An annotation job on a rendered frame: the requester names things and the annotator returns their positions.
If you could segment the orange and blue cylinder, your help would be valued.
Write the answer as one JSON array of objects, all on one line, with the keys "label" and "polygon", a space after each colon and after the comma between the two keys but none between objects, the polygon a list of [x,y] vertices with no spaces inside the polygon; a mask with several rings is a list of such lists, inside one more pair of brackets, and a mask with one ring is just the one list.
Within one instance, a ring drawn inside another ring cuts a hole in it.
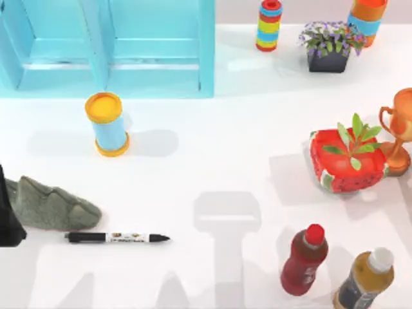
[{"label": "orange and blue cylinder", "polygon": [[388,0],[353,0],[347,23],[366,37],[365,48],[375,40],[387,3]]}]

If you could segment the purple flower plant black pot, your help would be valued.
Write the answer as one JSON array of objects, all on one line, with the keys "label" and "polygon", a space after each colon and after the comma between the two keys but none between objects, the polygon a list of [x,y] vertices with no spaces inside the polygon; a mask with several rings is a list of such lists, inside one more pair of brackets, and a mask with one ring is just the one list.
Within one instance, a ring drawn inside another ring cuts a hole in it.
[{"label": "purple flower plant black pot", "polygon": [[308,70],[312,73],[342,73],[353,50],[359,55],[366,36],[351,23],[313,21],[305,24],[299,34],[306,48]]}]

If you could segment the red watermelon pot with plant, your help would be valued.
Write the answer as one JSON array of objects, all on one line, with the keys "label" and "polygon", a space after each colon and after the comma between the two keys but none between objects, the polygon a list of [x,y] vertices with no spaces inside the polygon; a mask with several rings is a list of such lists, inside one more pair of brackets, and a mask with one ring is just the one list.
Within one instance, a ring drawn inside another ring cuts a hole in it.
[{"label": "red watermelon pot with plant", "polygon": [[311,132],[309,151],[319,183],[332,193],[355,192],[374,186],[389,173],[376,136],[380,126],[364,123],[353,114],[351,127]]}]

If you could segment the black and white pen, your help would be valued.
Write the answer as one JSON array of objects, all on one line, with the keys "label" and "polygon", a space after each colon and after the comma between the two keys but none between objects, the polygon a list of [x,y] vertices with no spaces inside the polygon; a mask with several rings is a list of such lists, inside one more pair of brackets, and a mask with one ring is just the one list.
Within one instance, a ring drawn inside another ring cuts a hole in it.
[{"label": "black and white pen", "polygon": [[105,232],[68,232],[64,238],[69,243],[162,243],[169,241],[161,234],[105,233]]}]

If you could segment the red bottle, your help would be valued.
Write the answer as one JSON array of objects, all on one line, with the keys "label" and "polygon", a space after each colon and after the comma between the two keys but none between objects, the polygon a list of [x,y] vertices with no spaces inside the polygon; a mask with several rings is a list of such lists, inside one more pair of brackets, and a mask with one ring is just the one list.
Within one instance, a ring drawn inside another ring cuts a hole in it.
[{"label": "red bottle", "polygon": [[290,295],[301,296],[313,285],[318,267],[328,255],[324,228],[317,223],[298,232],[281,272],[281,284]]}]

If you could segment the striped red yellow blue cylinder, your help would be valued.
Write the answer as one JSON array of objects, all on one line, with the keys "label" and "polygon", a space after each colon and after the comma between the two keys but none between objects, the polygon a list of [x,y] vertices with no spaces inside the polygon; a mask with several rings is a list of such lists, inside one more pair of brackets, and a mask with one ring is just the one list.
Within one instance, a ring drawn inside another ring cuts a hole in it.
[{"label": "striped red yellow blue cylinder", "polygon": [[272,52],[277,48],[283,5],[280,0],[262,0],[259,7],[256,48]]}]

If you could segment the blue and yellow cylinder can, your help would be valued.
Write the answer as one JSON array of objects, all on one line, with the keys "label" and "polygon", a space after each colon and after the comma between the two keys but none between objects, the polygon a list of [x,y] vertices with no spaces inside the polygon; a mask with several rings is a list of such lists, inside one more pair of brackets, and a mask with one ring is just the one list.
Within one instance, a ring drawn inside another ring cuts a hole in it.
[{"label": "blue and yellow cylinder can", "polygon": [[99,153],[108,157],[124,154],[129,148],[129,135],[124,127],[120,98],[114,93],[100,92],[87,99],[84,107]]}]

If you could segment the grey green rock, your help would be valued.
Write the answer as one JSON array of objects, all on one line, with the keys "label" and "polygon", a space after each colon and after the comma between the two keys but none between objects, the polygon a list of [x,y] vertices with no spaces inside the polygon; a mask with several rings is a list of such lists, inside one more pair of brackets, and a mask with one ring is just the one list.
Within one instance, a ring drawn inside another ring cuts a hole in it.
[{"label": "grey green rock", "polygon": [[60,187],[49,187],[27,177],[6,180],[11,206],[26,226],[44,230],[84,230],[96,227],[101,210]]}]

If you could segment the orange trophy cup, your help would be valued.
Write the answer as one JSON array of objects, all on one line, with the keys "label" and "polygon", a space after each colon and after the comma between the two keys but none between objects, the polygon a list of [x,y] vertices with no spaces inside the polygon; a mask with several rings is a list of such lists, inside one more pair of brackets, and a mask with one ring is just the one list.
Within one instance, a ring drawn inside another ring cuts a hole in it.
[{"label": "orange trophy cup", "polygon": [[402,176],[411,165],[411,155],[402,144],[412,142],[412,88],[397,92],[392,108],[380,108],[379,122],[395,138],[394,142],[383,142],[380,145],[388,164],[387,175]]}]

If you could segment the light blue rack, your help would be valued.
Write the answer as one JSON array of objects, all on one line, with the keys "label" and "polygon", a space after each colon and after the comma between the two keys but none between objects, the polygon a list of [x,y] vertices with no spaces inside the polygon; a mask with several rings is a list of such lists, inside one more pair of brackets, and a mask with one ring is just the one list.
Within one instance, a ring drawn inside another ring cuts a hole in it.
[{"label": "light blue rack", "polygon": [[0,98],[214,94],[215,0],[0,0]]}]

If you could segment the yellow bottle white cap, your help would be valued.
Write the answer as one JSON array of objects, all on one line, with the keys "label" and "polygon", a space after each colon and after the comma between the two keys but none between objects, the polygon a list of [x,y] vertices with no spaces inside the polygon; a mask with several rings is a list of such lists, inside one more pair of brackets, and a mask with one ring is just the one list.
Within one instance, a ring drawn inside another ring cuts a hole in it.
[{"label": "yellow bottle white cap", "polygon": [[393,253],[384,247],[359,254],[334,295],[334,309],[369,309],[375,298],[392,284],[393,263]]}]

